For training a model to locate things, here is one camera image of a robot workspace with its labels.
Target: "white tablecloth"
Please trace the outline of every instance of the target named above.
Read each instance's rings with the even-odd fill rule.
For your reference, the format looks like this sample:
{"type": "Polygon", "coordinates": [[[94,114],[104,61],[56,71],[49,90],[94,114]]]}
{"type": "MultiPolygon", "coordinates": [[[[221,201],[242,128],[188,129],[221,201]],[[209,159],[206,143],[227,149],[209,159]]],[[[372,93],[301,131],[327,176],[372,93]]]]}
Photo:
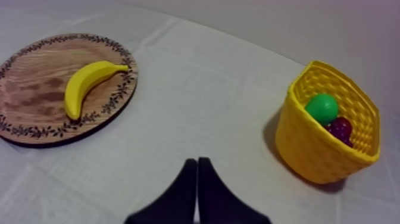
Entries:
{"type": "Polygon", "coordinates": [[[0,223],[112,224],[155,200],[186,158],[273,223],[400,223],[400,122],[382,111],[382,158],[344,186],[316,188],[271,153],[276,113],[304,65],[189,21],[107,1],[0,3],[0,59],[58,33],[132,51],[136,93],[107,127],[33,150],[0,140],[0,223]]]}

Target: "basket rim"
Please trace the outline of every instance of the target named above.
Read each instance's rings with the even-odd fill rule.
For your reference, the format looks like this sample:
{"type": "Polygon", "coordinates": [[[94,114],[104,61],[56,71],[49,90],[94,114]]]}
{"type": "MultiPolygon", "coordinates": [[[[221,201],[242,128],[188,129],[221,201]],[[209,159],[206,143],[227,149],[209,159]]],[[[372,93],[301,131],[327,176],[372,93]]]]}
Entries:
{"type": "Polygon", "coordinates": [[[288,97],[290,98],[290,101],[292,101],[292,103],[294,103],[295,107],[297,108],[298,112],[300,112],[301,116],[306,120],[306,123],[309,125],[309,127],[314,130],[316,132],[316,134],[323,138],[323,139],[329,139],[329,141],[327,141],[327,143],[329,145],[331,145],[335,150],[337,150],[340,153],[346,153],[351,155],[350,158],[352,159],[356,159],[358,162],[361,163],[374,163],[375,161],[377,161],[379,159],[380,156],[380,117],[379,117],[379,109],[373,104],[373,102],[369,99],[369,97],[357,86],[357,84],[354,83],[353,80],[351,80],[350,78],[348,78],[347,76],[345,76],[343,73],[341,73],[340,71],[336,70],[335,68],[333,68],[332,66],[330,66],[327,63],[324,63],[322,61],[311,61],[306,68],[304,68],[304,70],[302,71],[301,75],[299,75],[293,82],[292,84],[290,84],[289,86],[289,90],[288,90],[288,97]],[[363,153],[361,151],[358,151],[354,148],[351,148],[349,146],[347,146],[346,144],[344,144],[342,141],[338,140],[337,138],[335,138],[333,135],[331,135],[324,127],[322,127],[321,124],[319,124],[319,122],[317,122],[315,119],[313,119],[313,117],[311,117],[310,114],[308,114],[305,109],[303,108],[303,106],[300,104],[300,102],[297,100],[295,94],[294,94],[294,87],[296,85],[296,83],[298,83],[298,80],[305,75],[305,72],[308,71],[311,67],[317,66],[320,67],[320,65],[324,65],[324,66],[328,66],[330,69],[332,69],[332,71],[330,71],[331,73],[334,73],[335,75],[337,74],[342,74],[342,76],[337,76],[338,78],[342,79],[344,82],[346,82],[346,85],[351,86],[352,88],[354,88],[354,90],[356,91],[357,95],[359,95],[364,102],[368,105],[369,110],[373,113],[373,116],[376,119],[376,124],[375,127],[378,131],[376,133],[376,138],[378,138],[377,141],[377,145],[375,147],[377,147],[376,153],[374,155],[368,155],[366,153],[363,153]]]}

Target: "wood grain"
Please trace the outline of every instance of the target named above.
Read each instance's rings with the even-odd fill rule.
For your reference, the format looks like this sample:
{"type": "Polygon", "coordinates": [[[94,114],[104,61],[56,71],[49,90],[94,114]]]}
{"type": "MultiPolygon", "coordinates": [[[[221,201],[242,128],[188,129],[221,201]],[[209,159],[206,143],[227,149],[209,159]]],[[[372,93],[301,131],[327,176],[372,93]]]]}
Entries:
{"type": "Polygon", "coordinates": [[[97,35],[67,34],[35,42],[0,67],[0,135],[23,144],[48,144],[74,138],[106,122],[133,95],[138,68],[128,50],[97,35]],[[71,76],[95,61],[127,64],[93,88],[83,102],[82,118],[64,111],[64,90],[71,76]]]}

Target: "yellow banana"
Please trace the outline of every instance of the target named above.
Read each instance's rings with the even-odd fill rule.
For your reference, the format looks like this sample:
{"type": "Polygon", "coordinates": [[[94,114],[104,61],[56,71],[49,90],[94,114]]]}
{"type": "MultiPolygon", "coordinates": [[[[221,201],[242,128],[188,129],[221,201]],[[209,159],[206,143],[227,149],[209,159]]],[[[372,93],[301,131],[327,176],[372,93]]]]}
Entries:
{"type": "Polygon", "coordinates": [[[86,94],[93,87],[113,76],[115,72],[128,71],[128,69],[128,66],[116,65],[108,61],[97,61],[79,69],[72,75],[65,89],[65,113],[72,120],[78,120],[86,94]]]}

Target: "toy fruit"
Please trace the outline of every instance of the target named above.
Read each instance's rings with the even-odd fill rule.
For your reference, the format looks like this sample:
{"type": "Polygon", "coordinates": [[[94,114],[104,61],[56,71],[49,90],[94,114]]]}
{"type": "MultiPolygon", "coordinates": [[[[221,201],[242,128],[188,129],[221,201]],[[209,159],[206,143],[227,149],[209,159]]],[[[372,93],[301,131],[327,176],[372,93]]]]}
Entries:
{"type": "Polygon", "coordinates": [[[305,106],[305,110],[321,125],[328,125],[339,113],[335,98],[329,94],[314,96],[305,106]]]}
{"type": "Polygon", "coordinates": [[[353,147],[353,143],[350,141],[352,126],[350,121],[346,118],[338,117],[337,119],[334,119],[331,124],[325,126],[325,129],[335,138],[341,140],[344,144],[351,148],[353,147]]]}
{"type": "Polygon", "coordinates": [[[72,75],[64,95],[65,112],[72,120],[78,120],[82,101],[86,94],[117,71],[128,71],[128,66],[119,66],[108,61],[97,61],[84,66],[72,75]]]}
{"type": "Polygon", "coordinates": [[[330,125],[333,129],[335,129],[336,132],[340,132],[348,138],[353,130],[350,121],[344,117],[338,117],[334,119],[330,125]]]}

